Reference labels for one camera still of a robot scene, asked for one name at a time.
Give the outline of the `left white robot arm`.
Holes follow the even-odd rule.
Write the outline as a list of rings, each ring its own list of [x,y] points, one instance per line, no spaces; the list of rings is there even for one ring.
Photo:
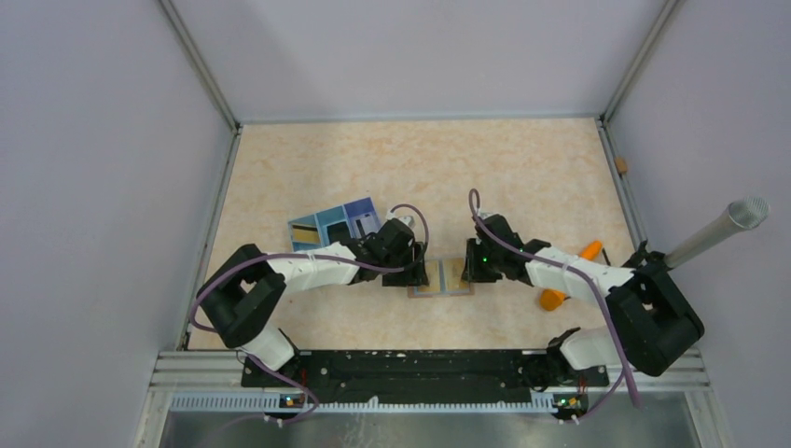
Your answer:
[[[208,318],[204,330],[230,349],[257,358],[276,385],[298,377],[294,345],[270,322],[282,297],[328,286],[351,286],[423,266],[426,242],[405,217],[390,217],[374,232],[316,249],[261,252],[239,247],[201,287],[190,313]]]

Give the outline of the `black credit card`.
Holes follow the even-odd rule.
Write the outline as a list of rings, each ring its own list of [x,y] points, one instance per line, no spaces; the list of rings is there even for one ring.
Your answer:
[[[326,226],[327,240],[333,244],[352,236],[348,223],[340,221]]]

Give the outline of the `light blue card box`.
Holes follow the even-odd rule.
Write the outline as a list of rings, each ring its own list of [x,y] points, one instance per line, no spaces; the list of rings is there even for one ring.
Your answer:
[[[287,228],[294,251],[313,250],[322,247],[322,236],[315,215],[292,219]]]

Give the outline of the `purple blue card box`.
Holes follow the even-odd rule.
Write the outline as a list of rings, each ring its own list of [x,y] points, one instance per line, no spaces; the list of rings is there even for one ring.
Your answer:
[[[370,197],[345,203],[342,207],[353,238],[363,238],[381,228],[381,221]]]

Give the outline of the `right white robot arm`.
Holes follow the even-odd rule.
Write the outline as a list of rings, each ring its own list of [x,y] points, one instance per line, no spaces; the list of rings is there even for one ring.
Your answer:
[[[475,218],[475,246],[484,266],[509,280],[554,289],[599,306],[604,325],[560,338],[547,359],[549,377],[570,385],[584,370],[627,363],[662,375],[705,327],[657,255],[637,268],[600,264],[533,239],[524,243],[499,214]]]

